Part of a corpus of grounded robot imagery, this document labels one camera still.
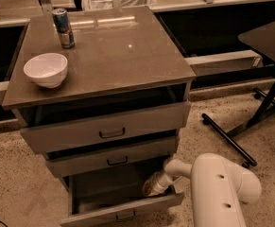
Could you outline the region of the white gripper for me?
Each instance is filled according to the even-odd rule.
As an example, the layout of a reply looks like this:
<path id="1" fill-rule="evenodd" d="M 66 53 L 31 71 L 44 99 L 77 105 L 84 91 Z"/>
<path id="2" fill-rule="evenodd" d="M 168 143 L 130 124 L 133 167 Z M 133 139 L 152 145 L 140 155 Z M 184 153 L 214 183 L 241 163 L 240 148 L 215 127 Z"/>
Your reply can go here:
<path id="1" fill-rule="evenodd" d="M 149 180 L 145 181 L 142 187 L 144 196 L 162 197 L 172 193 L 172 190 L 167 189 L 174 184 L 178 177 L 169 176 L 164 171 L 154 173 Z"/>

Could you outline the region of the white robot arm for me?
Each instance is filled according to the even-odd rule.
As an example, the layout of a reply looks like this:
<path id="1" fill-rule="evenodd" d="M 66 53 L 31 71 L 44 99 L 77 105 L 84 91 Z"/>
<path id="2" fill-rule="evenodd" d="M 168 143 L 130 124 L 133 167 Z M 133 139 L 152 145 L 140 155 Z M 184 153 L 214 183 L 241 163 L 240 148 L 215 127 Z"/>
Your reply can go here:
<path id="1" fill-rule="evenodd" d="M 168 158 L 163 169 L 143 186 L 143 194 L 162 194 L 181 178 L 190 181 L 194 227 L 247 227 L 242 204 L 258 201 L 262 186 L 248 169 L 213 153 L 204 153 L 192 164 Z"/>

